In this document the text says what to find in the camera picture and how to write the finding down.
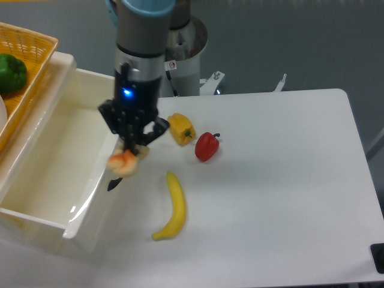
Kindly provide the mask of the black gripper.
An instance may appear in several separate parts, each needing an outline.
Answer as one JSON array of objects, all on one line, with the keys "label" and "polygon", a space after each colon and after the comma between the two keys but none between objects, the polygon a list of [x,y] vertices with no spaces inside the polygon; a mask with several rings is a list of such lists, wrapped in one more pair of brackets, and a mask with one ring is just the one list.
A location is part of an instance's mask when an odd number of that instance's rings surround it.
[{"label": "black gripper", "polygon": [[112,134],[123,142],[123,149],[138,155],[137,146],[148,146],[170,127],[167,120],[158,116],[158,96],[161,78],[136,81],[130,73],[133,66],[122,65],[115,73],[114,98],[99,105],[98,110]]}]

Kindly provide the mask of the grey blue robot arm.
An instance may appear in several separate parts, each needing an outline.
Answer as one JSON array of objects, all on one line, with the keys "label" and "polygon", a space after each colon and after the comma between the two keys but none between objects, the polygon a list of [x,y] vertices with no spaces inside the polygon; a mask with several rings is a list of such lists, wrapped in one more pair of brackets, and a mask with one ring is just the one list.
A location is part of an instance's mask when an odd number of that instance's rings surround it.
[{"label": "grey blue robot arm", "polygon": [[117,17],[113,99],[99,106],[107,126],[138,155],[168,129],[157,102],[166,73],[167,41],[172,29],[190,21],[189,1],[109,1]]}]

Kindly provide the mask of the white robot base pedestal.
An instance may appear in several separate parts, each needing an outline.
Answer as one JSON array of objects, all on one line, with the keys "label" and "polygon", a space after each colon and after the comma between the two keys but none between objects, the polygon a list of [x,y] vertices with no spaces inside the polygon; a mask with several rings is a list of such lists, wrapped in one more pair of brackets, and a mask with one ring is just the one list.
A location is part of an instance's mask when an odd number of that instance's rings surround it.
[{"label": "white robot base pedestal", "polygon": [[207,42],[206,26],[195,16],[183,28],[169,31],[161,97],[200,94],[200,57]]}]

